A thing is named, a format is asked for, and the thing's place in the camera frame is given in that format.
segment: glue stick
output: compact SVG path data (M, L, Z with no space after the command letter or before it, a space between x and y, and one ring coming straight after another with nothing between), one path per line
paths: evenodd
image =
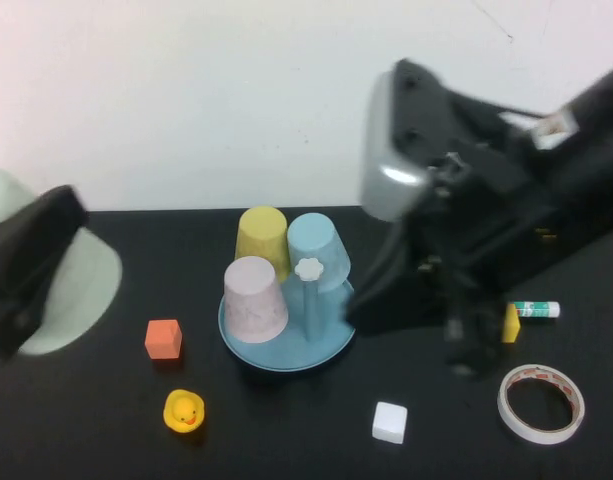
M520 317L557 318L561 312L559 302L513 302Z

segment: black table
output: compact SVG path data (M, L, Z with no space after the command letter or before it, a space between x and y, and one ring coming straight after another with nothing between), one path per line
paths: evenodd
M386 228L357 208L319 209L366 271ZM286 209L289 220L302 209ZM94 214L123 282L104 318L68 347L0 368L0 479L613 478L613 234L523 285L516 299L558 300L554 327L524 328L515 354L477 383L443 364L438 329L357 338L337 361L277 378L241 368L217 307L240 211ZM146 324L177 318L185 368L153 369ZM503 375L524 363L562 370L587 414L567 443L518 441L498 418ZM162 421L175 388L206 401L204 441ZM405 443L371 437L377 401L408 407Z

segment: orange cube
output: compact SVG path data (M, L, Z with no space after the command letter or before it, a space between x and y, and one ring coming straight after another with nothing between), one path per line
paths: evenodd
M153 360L179 358L182 331L177 320L149 321L144 344Z

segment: label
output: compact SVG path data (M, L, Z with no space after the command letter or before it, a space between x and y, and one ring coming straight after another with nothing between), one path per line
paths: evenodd
M562 109L539 121L531 130L537 150L552 150L579 131L575 117L568 109Z
M558 317L557 302L514 302L520 317Z

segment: yellow cup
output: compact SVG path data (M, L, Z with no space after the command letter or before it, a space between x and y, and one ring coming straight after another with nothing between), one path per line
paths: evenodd
M284 214L273 207L246 210L239 219L235 260L241 257L262 257L275 268L277 280L283 282L290 274L288 223Z

